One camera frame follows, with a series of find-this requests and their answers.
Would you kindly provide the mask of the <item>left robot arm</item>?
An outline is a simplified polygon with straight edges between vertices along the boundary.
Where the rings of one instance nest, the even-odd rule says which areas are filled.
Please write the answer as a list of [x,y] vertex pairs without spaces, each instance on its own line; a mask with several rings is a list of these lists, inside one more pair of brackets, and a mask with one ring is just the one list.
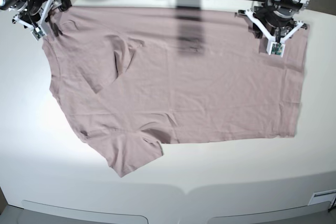
[[[226,15],[238,16],[240,21],[245,20],[249,27],[239,32],[221,30],[219,39],[230,38],[239,49],[246,48],[246,52],[267,53],[282,57],[285,51],[285,42],[300,28],[304,26],[302,21],[294,21],[294,14],[305,9],[310,0],[265,0],[259,6],[252,6],[246,10],[238,10],[237,0],[214,0],[223,2],[221,9]],[[129,7],[129,8],[159,8],[162,2],[163,8],[175,11],[177,20],[181,21],[187,13],[191,13],[190,20],[197,21],[196,28],[178,27],[177,49],[184,54],[200,52],[205,45],[205,33],[200,22],[206,7],[202,0],[70,0],[72,6],[93,8],[99,7]]]

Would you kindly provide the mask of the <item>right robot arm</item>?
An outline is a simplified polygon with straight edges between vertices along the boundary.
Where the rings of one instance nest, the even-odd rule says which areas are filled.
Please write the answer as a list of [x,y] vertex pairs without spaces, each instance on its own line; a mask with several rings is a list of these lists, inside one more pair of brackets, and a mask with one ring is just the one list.
[[17,13],[12,23],[29,29],[36,40],[50,33],[49,13],[55,9],[65,12],[70,6],[70,0],[1,0],[1,10]]

